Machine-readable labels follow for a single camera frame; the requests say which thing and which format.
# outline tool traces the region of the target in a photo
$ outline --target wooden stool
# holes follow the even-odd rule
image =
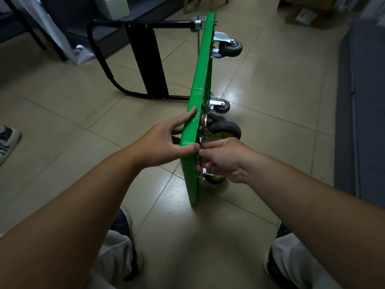
[[[184,6],[183,6],[183,14],[187,14],[187,5],[189,4],[189,0],[184,0]],[[210,0],[210,12],[214,12],[214,0]]]

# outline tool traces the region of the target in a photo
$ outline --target sneaker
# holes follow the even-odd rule
[[[290,229],[287,228],[285,224],[280,222],[278,224],[278,229],[277,229],[277,237],[282,237],[287,234],[291,233]],[[297,286],[294,285],[293,282],[291,282],[289,279],[287,279],[285,276],[282,275],[280,269],[278,268],[274,258],[273,258],[273,251],[272,248],[270,248],[264,255],[263,257],[263,267],[269,275],[270,278],[273,279],[274,282],[276,282],[278,285],[284,287],[284,288],[289,288],[289,289],[298,289]]]
[[[112,223],[110,230],[116,231],[122,235],[130,238],[131,242],[133,242],[133,238],[131,237],[131,229],[132,229],[132,220],[130,214],[128,214],[122,207],[119,208],[115,221]],[[132,245],[132,262],[131,273],[124,279],[125,281],[130,281],[142,271],[143,268],[143,255],[140,251],[138,251],[134,245]]]
[[[16,130],[0,125],[0,165],[7,159],[22,138],[22,134]]]

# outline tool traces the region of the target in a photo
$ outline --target black tubular frame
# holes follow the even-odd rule
[[[147,94],[129,91],[119,85],[94,40],[96,26],[124,28],[131,43]],[[195,30],[194,21],[92,21],[87,26],[87,36],[102,69],[112,84],[126,95],[145,99],[190,99],[189,96],[169,95],[162,60],[156,42],[154,28],[188,28]]]

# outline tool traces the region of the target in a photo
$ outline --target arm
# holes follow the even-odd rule
[[[81,287],[139,172],[199,150],[171,140],[195,112],[156,124],[1,237],[0,288]]]
[[[383,287],[385,210],[237,139],[207,143],[203,148],[200,155],[207,172],[248,184],[342,287]]]

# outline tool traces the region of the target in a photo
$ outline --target forearm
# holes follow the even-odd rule
[[[247,183],[346,288],[383,284],[385,211],[255,151]]]
[[[109,156],[0,238],[0,287],[81,286],[140,172],[133,158],[129,148]]]

